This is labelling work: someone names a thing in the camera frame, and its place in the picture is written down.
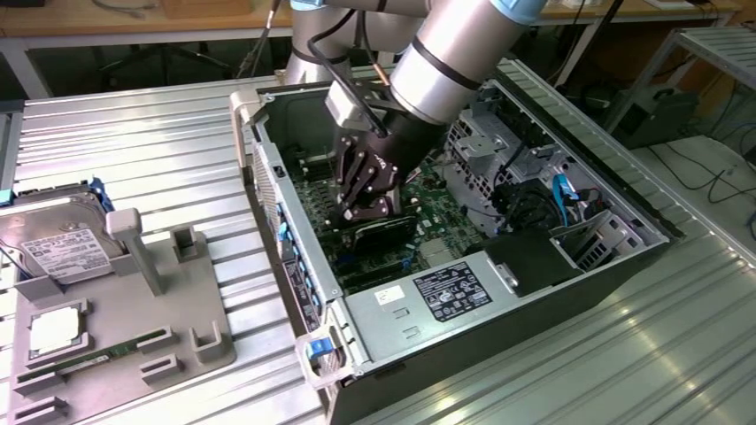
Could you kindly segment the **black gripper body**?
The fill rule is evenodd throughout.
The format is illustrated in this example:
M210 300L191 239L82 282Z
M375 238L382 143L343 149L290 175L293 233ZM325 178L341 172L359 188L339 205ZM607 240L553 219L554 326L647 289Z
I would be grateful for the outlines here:
M387 135L357 132L357 177L363 186L398 186L439 142L442 125L433 125L410 114L387 115Z

